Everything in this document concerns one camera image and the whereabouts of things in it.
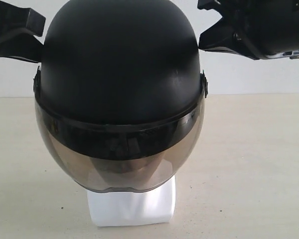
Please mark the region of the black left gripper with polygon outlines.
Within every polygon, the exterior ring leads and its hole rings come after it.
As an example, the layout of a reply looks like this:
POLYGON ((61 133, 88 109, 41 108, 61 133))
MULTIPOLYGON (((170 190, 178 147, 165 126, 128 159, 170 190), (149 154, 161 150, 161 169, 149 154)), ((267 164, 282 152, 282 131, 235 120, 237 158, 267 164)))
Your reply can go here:
POLYGON ((34 36, 43 35, 45 23, 46 17, 34 9, 0 0, 0 57, 40 63, 43 44, 34 36))

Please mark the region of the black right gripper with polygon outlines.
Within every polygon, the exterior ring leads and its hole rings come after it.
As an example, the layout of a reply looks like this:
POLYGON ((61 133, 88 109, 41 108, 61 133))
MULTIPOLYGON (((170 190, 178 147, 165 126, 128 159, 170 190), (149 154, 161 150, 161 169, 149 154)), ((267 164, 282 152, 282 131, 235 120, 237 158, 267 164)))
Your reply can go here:
POLYGON ((222 16, 201 33, 198 48, 253 60, 299 59, 299 0, 198 0, 222 16))

